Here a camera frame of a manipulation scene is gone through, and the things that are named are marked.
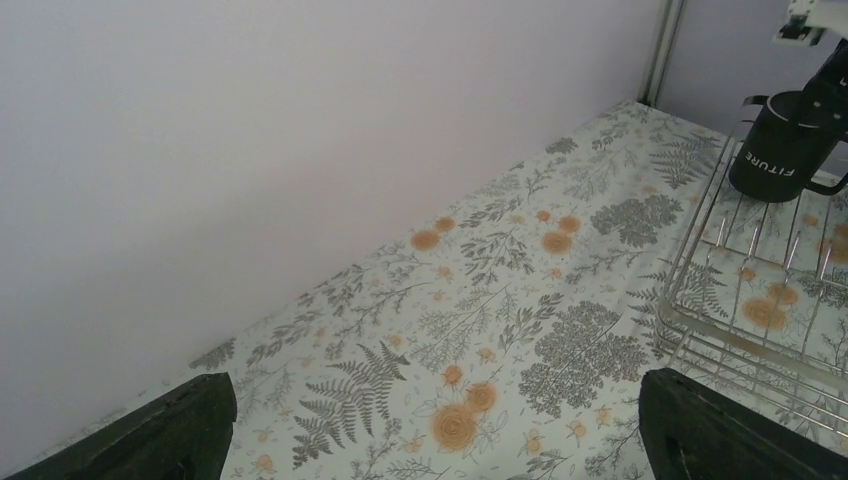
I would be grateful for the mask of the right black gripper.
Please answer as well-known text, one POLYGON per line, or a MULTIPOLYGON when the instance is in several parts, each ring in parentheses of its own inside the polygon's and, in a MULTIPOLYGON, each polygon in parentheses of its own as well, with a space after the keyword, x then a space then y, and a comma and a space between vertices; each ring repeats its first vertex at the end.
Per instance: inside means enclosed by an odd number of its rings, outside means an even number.
POLYGON ((842 39, 801 91, 798 124, 847 139, 847 40, 842 39))

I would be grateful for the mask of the metal wire dish rack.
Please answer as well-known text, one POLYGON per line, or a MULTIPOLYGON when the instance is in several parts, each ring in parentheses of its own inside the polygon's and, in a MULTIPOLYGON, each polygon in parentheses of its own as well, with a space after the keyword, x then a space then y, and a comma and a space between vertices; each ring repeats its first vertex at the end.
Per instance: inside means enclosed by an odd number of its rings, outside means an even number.
POLYGON ((730 184, 766 99, 744 100, 712 158, 657 300, 670 366, 838 454, 847 451, 847 196, 783 204, 730 184))

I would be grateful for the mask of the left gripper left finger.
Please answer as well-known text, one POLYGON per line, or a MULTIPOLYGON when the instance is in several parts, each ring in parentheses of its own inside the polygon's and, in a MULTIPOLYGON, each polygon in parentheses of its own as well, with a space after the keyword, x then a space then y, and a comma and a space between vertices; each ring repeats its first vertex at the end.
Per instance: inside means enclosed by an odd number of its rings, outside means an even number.
POLYGON ((230 375, 198 375, 9 477, 219 479, 236 417, 230 375))

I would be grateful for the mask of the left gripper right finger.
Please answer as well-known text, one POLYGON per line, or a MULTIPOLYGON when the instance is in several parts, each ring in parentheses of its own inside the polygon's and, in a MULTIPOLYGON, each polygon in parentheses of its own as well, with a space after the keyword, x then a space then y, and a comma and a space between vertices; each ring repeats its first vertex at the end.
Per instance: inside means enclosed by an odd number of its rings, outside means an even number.
POLYGON ((639 434, 656 479, 845 479, 847 458, 671 368, 648 371, 639 434))

